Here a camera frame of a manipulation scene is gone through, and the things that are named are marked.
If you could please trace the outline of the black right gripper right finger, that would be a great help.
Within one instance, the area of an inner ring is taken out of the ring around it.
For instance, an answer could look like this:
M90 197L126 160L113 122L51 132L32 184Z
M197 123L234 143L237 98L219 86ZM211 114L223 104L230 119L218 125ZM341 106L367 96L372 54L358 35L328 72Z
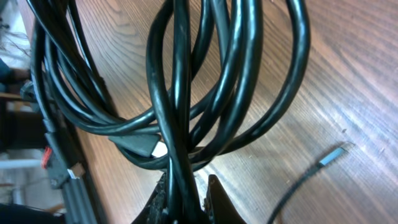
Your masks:
M208 176L205 213L211 224L246 224L214 174Z

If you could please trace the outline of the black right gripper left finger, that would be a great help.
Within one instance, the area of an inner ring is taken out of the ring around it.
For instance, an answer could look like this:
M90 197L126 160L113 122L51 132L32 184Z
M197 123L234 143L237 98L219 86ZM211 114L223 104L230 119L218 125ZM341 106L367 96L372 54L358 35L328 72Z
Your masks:
M163 173L144 208L132 224L168 224L169 214L167 203L167 174Z

